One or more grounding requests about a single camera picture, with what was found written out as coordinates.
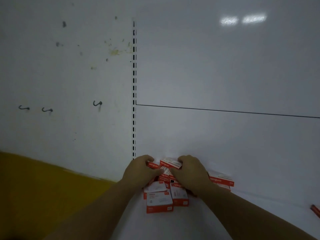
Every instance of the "forearm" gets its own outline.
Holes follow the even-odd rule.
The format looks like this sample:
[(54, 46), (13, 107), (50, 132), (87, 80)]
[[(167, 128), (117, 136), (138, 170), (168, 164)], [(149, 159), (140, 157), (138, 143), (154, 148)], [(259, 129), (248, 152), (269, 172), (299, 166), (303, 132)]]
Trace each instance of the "forearm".
[(211, 183), (197, 192), (233, 240), (315, 239), (285, 220)]
[(62, 223), (45, 240), (109, 239), (133, 195), (134, 190), (119, 181), (96, 201)]

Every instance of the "metal hook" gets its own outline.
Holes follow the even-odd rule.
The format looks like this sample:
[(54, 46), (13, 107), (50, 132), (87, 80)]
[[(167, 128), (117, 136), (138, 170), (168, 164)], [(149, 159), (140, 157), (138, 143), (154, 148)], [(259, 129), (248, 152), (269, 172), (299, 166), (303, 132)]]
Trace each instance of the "metal hook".
[(20, 105), (18, 108), (19, 108), (19, 109), (27, 109), (27, 110), (29, 110), (29, 109), (30, 109), (29, 107), (21, 108), (21, 106), (22, 106), (22, 105)]
[(52, 112), (53, 111), (52, 109), (47, 109), (47, 110), (43, 110), (43, 109), (44, 109), (44, 107), (42, 108), (42, 112), (47, 112), (47, 111)]
[(93, 101), (93, 105), (94, 105), (94, 106), (98, 106), (98, 105), (101, 105), (101, 104), (102, 104), (101, 101), (100, 101), (99, 103), (97, 103), (97, 104), (94, 104), (94, 102), (95, 102), (95, 100)]

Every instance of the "pile of boxes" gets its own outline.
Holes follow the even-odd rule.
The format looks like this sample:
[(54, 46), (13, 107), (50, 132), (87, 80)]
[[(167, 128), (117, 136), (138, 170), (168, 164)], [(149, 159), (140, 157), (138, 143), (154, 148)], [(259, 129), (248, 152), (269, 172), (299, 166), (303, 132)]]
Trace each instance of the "pile of boxes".
[[(180, 162), (166, 157), (161, 159), (159, 164), (149, 161), (148, 167), (152, 169), (162, 168), (164, 172), (143, 188), (143, 199), (146, 200), (147, 213), (171, 212), (175, 206), (189, 206), (188, 195), (195, 195), (182, 187), (169, 170), (172, 167), (181, 169), (182, 164)], [(213, 183), (228, 191), (231, 191), (230, 187), (234, 186), (232, 178), (225, 174), (208, 171), (208, 175)]]

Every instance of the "white panel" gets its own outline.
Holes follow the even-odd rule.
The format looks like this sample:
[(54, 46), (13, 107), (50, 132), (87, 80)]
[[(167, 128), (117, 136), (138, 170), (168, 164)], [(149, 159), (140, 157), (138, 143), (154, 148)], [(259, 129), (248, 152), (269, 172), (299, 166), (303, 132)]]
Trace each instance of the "white panel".
[(138, 12), (142, 105), (320, 117), (320, 0), (180, 0)]
[[(236, 194), (320, 239), (319, 219), (310, 209)], [(112, 239), (231, 240), (231, 237), (199, 199), (192, 197), (189, 207), (175, 207), (173, 212), (146, 214), (146, 201), (138, 194), (129, 203)]]
[(191, 154), (234, 189), (283, 203), (320, 202), (319, 145), (319, 119), (137, 106), (137, 156)]

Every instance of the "right hand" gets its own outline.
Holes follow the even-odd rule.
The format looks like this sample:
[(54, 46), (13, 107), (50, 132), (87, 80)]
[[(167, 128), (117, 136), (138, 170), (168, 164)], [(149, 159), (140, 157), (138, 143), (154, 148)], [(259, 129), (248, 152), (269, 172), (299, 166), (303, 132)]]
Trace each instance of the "right hand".
[(197, 193), (201, 186), (212, 184), (205, 167), (198, 158), (191, 155), (180, 156), (178, 161), (182, 163), (182, 168), (170, 168), (170, 172), (185, 188)]

